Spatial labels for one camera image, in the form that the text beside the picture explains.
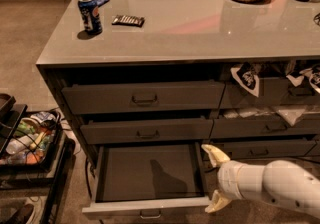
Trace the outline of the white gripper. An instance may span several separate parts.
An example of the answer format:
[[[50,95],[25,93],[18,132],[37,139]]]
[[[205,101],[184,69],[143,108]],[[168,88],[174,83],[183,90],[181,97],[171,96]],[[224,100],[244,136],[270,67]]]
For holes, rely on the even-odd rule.
[[[230,161],[226,153],[213,145],[202,144],[201,148],[207,153],[211,165],[220,167],[217,173],[218,189],[213,192],[212,200],[205,208],[206,213],[214,213],[225,208],[231,200],[243,199],[238,176],[247,164]]]

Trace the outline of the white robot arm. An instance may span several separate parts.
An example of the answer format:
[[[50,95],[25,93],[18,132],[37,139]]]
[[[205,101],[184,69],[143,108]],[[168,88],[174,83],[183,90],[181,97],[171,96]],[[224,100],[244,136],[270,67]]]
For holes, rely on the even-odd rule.
[[[320,218],[320,180],[299,165],[276,160],[252,165],[229,158],[219,148],[202,144],[211,165],[218,167],[218,188],[207,213],[225,208],[233,200],[254,200]]]

